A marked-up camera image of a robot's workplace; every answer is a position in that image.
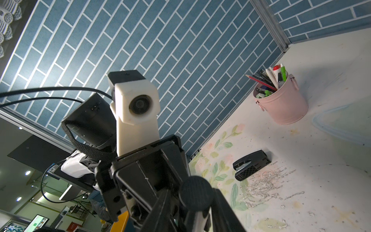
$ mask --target black stapler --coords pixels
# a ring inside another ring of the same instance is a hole
[[[237,171],[234,177],[238,181],[243,181],[269,163],[271,161],[263,150],[253,152],[233,163],[233,168]]]

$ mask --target red pencil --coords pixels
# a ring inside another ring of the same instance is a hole
[[[258,83],[260,83],[260,84],[262,84],[262,85],[267,86],[268,88],[270,88],[270,89],[272,89],[272,90],[274,90],[274,91],[277,91],[276,87],[271,86],[271,85],[269,85],[269,84],[263,82],[263,81],[260,80],[260,79],[256,79],[256,78],[254,78],[254,77],[252,77],[252,76],[249,76],[249,75],[247,75],[247,74],[245,74],[245,75],[246,75],[248,78],[250,78],[251,80],[254,80],[254,81],[256,81],[256,82],[258,82]]]

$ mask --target black strap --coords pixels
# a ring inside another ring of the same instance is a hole
[[[113,161],[115,158],[117,158],[116,150],[113,152],[101,151],[96,148],[89,147],[88,145],[78,142],[72,135],[70,129],[67,127],[68,123],[70,123],[70,121],[67,121],[67,120],[62,121],[61,127],[66,133],[66,135],[68,136],[71,143],[76,147],[76,149],[78,149],[79,151],[87,155],[88,157],[93,158],[95,160]]]

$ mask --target blue brick wallpaper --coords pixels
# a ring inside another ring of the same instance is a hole
[[[266,0],[290,42],[371,24],[370,0]]]
[[[158,88],[160,136],[177,134],[192,155],[250,92],[244,76],[272,65],[277,44],[247,0],[39,0],[1,76],[0,92],[86,86],[108,92],[107,73],[137,69]],[[0,99],[65,96],[52,91]],[[12,109],[66,137],[66,100]]]

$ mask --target camera lens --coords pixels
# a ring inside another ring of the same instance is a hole
[[[140,95],[131,101],[129,109],[135,114],[144,114],[150,109],[150,106],[150,98],[147,95]]]

